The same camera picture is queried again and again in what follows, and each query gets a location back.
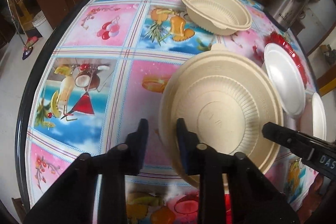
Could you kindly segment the beige ribbed bowl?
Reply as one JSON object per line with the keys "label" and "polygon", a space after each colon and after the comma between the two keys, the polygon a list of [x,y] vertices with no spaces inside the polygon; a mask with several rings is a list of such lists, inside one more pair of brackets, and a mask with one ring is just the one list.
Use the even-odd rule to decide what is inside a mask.
{"label": "beige ribbed bowl", "polygon": [[283,125],[280,97],[267,74],[250,59],[214,44],[195,55],[169,79],[159,107],[158,132],[175,172],[199,186],[199,176],[185,173],[177,141],[178,119],[220,153],[244,152],[262,173],[272,166],[280,146],[262,135],[268,122]]}

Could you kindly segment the red scalloped plate with sticker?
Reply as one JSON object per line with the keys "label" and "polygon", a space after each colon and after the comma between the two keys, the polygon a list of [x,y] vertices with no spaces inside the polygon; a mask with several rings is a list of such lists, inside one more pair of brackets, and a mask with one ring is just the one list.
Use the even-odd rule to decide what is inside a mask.
{"label": "red scalloped plate with sticker", "polygon": [[301,59],[299,58],[299,56],[297,55],[297,53],[295,52],[295,50],[292,48],[292,46],[290,45],[290,43],[287,41],[286,38],[284,38],[284,36],[278,34],[276,31],[272,31],[269,35],[267,35],[265,37],[265,44],[269,44],[269,43],[275,43],[278,46],[282,47],[292,58],[292,60],[294,61],[300,75],[303,81],[303,85],[306,88],[307,85],[307,75],[305,72],[305,68],[303,67],[303,64],[301,62]]}

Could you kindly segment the white foam plate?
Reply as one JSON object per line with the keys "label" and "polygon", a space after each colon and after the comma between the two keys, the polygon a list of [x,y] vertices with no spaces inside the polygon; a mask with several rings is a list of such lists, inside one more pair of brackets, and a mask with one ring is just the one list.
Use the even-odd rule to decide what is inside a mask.
{"label": "white foam plate", "polygon": [[313,136],[326,140],[326,114],[322,99],[318,93],[314,93],[311,98]]}

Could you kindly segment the white foam bowl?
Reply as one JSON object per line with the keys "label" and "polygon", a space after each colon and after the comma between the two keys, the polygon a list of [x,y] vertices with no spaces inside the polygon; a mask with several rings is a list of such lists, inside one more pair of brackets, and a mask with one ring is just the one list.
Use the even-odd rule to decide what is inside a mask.
{"label": "white foam bowl", "polygon": [[305,87],[290,54],[275,43],[267,44],[262,69],[276,88],[286,114],[293,119],[299,118],[305,109]]}

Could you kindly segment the colourful fruit tablecloth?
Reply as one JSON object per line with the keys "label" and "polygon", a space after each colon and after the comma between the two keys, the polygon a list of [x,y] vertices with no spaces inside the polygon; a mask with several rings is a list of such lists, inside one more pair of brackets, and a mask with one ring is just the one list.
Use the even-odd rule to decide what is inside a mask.
{"label": "colourful fruit tablecloth", "polygon": [[105,153],[149,122],[143,170],[126,182],[129,223],[195,223],[198,191],[171,167],[158,112],[172,74],[215,43],[263,63],[265,39],[280,30],[263,6],[238,0],[247,31],[218,36],[196,26],[181,0],[87,0],[54,30],[27,81],[27,122],[18,132],[22,200],[31,209],[82,153]]}

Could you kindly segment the beige bowl on table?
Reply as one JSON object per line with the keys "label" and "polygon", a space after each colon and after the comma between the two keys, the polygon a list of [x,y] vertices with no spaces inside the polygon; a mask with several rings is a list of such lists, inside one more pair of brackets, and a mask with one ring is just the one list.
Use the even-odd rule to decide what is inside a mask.
{"label": "beige bowl on table", "polygon": [[181,0],[192,22],[221,36],[249,30],[252,16],[238,0]]}

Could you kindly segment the white bucket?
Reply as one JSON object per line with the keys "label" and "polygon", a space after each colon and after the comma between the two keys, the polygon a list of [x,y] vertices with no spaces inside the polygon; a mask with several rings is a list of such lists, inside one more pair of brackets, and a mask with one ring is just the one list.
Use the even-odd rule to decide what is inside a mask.
{"label": "white bucket", "polygon": [[41,36],[45,39],[48,39],[52,32],[53,28],[49,24],[49,21],[43,14],[43,11],[39,11],[33,18],[32,21],[33,26],[38,30]]}

